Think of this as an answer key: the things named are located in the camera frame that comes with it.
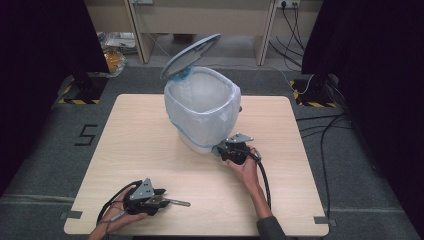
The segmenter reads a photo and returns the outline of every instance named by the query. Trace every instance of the sleeve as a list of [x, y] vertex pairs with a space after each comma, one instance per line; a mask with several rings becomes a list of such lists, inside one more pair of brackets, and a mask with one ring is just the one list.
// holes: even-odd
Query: sleeve
[[286, 239], [286, 235], [283, 232], [277, 218], [274, 216], [263, 218], [256, 222], [259, 236], [261, 240], [281, 240]]

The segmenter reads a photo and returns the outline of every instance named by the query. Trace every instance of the metal bracket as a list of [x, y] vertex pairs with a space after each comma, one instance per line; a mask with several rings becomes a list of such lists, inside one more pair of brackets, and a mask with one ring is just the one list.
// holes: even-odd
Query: metal bracket
[[130, 200], [150, 198], [154, 195], [155, 190], [153, 189], [152, 182], [150, 181], [150, 178], [146, 178], [137, 190], [130, 195]]

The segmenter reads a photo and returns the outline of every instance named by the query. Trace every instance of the person's arm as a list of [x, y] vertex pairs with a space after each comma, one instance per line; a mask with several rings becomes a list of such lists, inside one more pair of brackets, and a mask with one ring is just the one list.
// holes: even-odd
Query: person's arm
[[122, 200], [130, 189], [131, 187], [127, 188], [115, 199], [115, 201], [113, 201], [100, 222], [97, 223], [96, 228], [94, 228], [88, 236], [88, 240], [101, 240], [106, 236], [106, 234], [116, 232], [129, 223], [140, 221], [148, 217], [147, 213], [140, 213], [136, 215], [124, 213]]
[[226, 160], [228, 166], [234, 170], [237, 177], [247, 188], [250, 197], [252, 198], [253, 206], [255, 207], [258, 221], [259, 236], [262, 240], [280, 240], [285, 239], [285, 234], [277, 218], [272, 215], [271, 209], [265, 198], [265, 194], [259, 185], [257, 164], [251, 157], [247, 157], [242, 165], [237, 165], [231, 160]]

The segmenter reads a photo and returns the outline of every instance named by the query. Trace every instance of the black curtain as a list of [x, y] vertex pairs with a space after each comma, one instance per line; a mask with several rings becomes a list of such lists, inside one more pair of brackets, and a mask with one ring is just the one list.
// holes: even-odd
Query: black curtain
[[6, 1], [0, 17], [2, 194], [30, 153], [63, 80], [108, 68], [83, 0]]
[[324, 0], [303, 73], [333, 73], [372, 159], [424, 238], [424, 1]]

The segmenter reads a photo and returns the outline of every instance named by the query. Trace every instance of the wall socket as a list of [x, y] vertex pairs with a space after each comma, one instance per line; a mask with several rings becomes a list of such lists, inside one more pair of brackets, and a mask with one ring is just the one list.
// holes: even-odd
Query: wall socket
[[295, 4], [297, 4], [297, 8], [300, 6], [300, 0], [291, 0], [291, 1], [288, 1], [288, 0], [276, 0], [276, 2], [278, 3], [277, 4], [277, 8], [282, 8], [281, 7], [281, 4], [283, 3], [283, 2], [286, 2], [286, 8], [285, 9], [294, 9], [295, 8]]

